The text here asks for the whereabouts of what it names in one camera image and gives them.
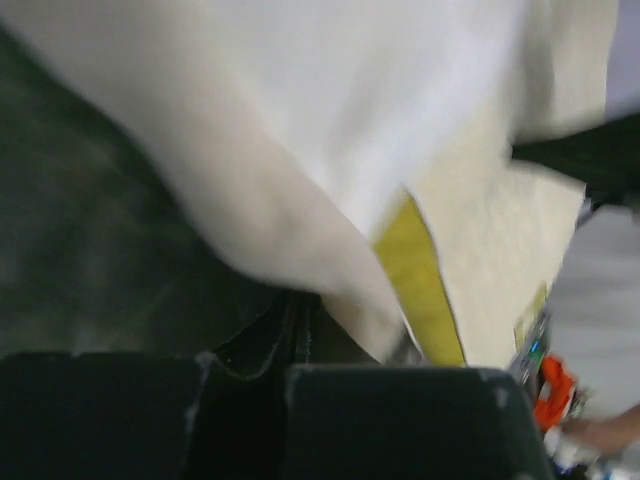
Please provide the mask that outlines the cream pillow with yellow edge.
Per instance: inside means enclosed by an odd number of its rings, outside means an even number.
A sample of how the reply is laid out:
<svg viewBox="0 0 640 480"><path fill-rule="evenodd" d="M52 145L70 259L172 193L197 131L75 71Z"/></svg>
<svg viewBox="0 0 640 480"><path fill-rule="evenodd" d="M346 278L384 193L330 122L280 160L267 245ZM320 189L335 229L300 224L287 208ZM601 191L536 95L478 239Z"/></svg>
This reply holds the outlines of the cream pillow with yellow edge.
<svg viewBox="0 0 640 480"><path fill-rule="evenodd" d="M602 120L615 1L535 1L516 56L408 193L377 250L411 334L397 364L508 366L560 270L584 185L515 139Z"/></svg>

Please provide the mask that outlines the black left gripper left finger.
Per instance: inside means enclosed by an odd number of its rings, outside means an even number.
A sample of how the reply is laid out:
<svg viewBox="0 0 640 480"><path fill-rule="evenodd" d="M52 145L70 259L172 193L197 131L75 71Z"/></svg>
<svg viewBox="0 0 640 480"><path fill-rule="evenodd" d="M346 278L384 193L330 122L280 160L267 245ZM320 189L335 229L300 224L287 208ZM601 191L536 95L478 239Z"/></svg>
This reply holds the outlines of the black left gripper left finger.
<svg viewBox="0 0 640 480"><path fill-rule="evenodd" d="M279 296L193 356L13 355L1 363L5 479L272 479L295 302Z"/></svg>

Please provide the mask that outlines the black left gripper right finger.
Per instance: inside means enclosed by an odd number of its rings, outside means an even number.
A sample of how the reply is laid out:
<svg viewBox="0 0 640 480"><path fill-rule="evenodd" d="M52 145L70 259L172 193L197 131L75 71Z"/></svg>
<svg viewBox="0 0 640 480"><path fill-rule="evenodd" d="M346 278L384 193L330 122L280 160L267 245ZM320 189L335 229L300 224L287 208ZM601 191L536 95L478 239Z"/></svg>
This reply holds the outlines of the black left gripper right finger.
<svg viewBox="0 0 640 480"><path fill-rule="evenodd" d="M290 479L551 479L530 400L514 376L471 367L346 364L319 301L299 297L287 372Z"/></svg>

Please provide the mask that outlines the white pillowcase with peach ruffles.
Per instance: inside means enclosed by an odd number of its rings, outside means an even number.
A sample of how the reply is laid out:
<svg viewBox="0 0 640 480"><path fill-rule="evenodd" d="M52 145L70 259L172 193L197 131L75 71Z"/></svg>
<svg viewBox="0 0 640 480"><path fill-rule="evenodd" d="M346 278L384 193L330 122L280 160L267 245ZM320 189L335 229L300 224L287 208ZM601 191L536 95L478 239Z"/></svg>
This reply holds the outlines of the white pillowcase with peach ruffles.
<svg viewBox="0 0 640 480"><path fill-rule="evenodd" d="M372 245L516 58L527 1L5 1L1 20L148 153L231 266L407 321Z"/></svg>

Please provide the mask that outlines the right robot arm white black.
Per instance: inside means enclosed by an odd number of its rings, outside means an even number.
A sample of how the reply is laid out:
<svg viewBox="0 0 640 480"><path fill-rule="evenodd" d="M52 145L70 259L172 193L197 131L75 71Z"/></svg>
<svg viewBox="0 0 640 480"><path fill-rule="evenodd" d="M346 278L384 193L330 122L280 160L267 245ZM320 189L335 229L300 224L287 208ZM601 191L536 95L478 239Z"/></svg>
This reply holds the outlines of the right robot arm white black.
<svg viewBox="0 0 640 480"><path fill-rule="evenodd" d="M637 112L563 137L517 143L512 157L584 183L598 206L639 208Z"/></svg>

